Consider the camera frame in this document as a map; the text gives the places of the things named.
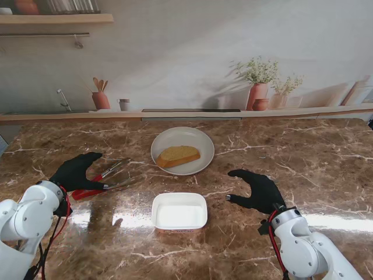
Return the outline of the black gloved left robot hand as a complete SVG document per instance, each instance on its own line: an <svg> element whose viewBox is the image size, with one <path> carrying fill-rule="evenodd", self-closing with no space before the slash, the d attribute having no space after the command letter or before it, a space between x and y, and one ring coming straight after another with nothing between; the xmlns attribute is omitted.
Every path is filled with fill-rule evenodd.
<svg viewBox="0 0 373 280"><path fill-rule="evenodd" d="M104 190L106 185L100 182L88 180L87 169L102 153L89 152L65 161L52 175L49 181L62 186L67 192L75 190Z"/></svg>

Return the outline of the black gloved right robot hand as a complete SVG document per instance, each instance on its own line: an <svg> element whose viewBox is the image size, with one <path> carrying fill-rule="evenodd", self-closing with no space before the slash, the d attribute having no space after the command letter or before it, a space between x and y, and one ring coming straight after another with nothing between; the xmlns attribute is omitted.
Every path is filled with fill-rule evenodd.
<svg viewBox="0 0 373 280"><path fill-rule="evenodd" d="M267 176L243 169L231 170L227 174L243 179L251 188L250 197L228 194L227 201L268 215L275 211L276 207L286 207L277 185Z"/></svg>

